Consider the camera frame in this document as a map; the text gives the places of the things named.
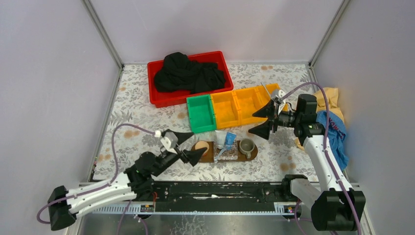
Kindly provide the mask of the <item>blue toothpaste tube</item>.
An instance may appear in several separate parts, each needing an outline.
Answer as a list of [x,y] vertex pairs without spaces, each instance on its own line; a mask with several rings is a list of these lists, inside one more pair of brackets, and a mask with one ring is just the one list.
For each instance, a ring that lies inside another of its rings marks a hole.
[[231,149],[235,139],[236,139],[236,134],[227,132],[226,137],[225,137],[225,142],[224,142],[224,148]]

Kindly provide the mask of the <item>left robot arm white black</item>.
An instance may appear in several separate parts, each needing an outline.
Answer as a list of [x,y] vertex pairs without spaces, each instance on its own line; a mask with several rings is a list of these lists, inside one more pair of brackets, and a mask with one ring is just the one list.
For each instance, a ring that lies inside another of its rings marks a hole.
[[109,180],[75,189],[56,187],[47,201],[50,229],[58,231],[67,228],[78,218],[112,203],[148,200],[154,192],[154,177],[177,160],[195,166],[201,159],[205,149],[187,150],[180,147],[192,136],[192,132],[156,131],[155,137],[162,143],[159,155],[143,152],[131,167]]

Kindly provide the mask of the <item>white toothpaste tube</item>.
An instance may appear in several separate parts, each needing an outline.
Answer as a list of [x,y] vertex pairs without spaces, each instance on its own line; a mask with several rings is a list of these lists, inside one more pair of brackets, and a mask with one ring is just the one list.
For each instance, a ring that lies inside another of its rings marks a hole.
[[218,149],[223,149],[225,147],[227,132],[226,131],[215,130],[215,134],[216,134],[217,148]]

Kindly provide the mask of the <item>orange cup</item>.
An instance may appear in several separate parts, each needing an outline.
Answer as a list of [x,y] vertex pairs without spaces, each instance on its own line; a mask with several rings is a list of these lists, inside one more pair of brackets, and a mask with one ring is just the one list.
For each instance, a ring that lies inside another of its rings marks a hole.
[[194,145],[195,150],[199,150],[199,149],[203,149],[203,148],[205,148],[205,151],[203,153],[203,156],[205,156],[208,153],[209,149],[210,149],[209,143],[207,141],[198,141]]

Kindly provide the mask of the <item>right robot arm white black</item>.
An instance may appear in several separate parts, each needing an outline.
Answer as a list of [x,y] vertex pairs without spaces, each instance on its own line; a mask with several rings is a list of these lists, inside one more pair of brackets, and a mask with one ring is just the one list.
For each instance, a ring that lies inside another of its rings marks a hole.
[[318,231],[361,234],[360,219],[366,198],[362,191],[353,188],[337,165],[325,136],[326,128],[317,122],[317,104],[315,96],[301,94],[294,111],[283,111],[283,103],[274,95],[253,113],[253,117],[266,118],[266,121],[251,128],[249,133],[267,140],[278,127],[292,127],[312,161],[320,189],[303,175],[286,175],[280,189],[281,197],[288,202],[302,201],[310,209],[312,223]]

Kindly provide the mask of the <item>clear textured glass holder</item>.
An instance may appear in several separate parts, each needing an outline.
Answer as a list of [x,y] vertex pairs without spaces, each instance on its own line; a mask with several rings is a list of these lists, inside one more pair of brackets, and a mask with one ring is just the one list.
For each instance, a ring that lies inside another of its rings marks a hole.
[[213,161],[214,162],[229,162],[238,159],[238,145],[218,145],[214,142],[213,145]]

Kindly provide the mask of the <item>grey cup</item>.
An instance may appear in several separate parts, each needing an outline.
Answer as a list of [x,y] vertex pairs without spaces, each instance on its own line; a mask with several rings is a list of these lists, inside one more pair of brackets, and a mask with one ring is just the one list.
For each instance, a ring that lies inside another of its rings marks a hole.
[[252,152],[254,151],[255,143],[249,138],[242,139],[239,142],[239,151],[245,155],[247,159],[250,159]]

